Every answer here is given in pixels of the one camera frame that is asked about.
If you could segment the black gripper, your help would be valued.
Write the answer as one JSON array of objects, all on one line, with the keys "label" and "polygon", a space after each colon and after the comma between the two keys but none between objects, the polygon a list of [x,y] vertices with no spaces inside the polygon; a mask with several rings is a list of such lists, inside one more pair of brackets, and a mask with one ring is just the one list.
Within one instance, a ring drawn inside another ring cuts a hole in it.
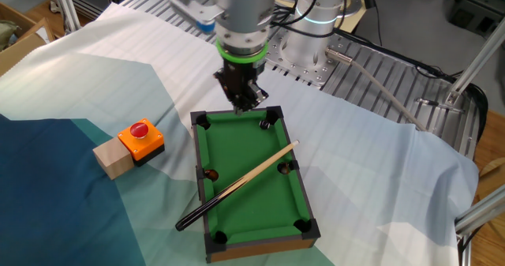
[{"label": "black gripper", "polygon": [[257,84],[264,67],[264,60],[241,64],[224,59],[223,67],[214,73],[236,115],[256,108],[269,96]]}]

